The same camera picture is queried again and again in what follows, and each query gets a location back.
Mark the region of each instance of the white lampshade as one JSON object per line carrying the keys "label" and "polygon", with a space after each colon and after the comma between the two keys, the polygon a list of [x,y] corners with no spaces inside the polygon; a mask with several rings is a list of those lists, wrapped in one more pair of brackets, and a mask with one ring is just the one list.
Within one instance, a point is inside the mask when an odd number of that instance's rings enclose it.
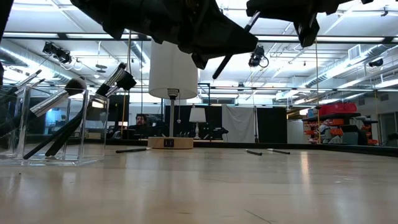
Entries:
{"label": "white lampshade", "polygon": [[152,41],[150,55],[149,94],[169,99],[167,89],[180,90],[177,99],[190,99],[198,94],[198,69],[189,54],[168,42]]}
{"label": "white lampshade", "polygon": [[205,109],[204,108],[192,108],[191,116],[189,117],[189,122],[205,123],[206,122]]}

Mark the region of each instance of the wooden lamp base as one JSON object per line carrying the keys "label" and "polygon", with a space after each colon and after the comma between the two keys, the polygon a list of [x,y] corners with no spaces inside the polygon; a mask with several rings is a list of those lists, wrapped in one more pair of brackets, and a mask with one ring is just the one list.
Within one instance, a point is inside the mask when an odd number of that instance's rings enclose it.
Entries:
{"label": "wooden lamp base", "polygon": [[153,149],[193,149],[193,138],[149,137],[148,147]]}

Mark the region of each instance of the wooden table surface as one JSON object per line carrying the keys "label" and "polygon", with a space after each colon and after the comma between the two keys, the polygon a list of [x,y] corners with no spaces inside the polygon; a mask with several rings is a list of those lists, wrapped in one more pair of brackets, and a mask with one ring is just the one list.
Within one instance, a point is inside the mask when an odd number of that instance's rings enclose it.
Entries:
{"label": "wooden table surface", "polygon": [[0,167],[0,223],[398,223],[398,159],[149,150],[82,167]]}

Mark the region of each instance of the white curtain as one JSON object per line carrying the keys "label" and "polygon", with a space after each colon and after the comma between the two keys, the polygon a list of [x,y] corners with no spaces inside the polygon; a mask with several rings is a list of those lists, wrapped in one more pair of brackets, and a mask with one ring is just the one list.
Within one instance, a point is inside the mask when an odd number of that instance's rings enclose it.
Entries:
{"label": "white curtain", "polygon": [[223,127],[229,131],[224,142],[254,143],[253,108],[223,105]]}

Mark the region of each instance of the small table lamp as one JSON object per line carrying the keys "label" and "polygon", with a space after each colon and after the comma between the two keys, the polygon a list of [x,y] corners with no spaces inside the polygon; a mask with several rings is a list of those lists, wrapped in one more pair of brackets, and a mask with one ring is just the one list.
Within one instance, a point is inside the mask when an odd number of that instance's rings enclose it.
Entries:
{"label": "small table lamp", "polygon": [[205,123],[206,122],[206,112],[204,108],[192,108],[191,109],[191,116],[189,117],[189,122],[193,122],[197,124],[197,127],[195,128],[196,136],[194,139],[200,139],[199,138],[199,123]]}

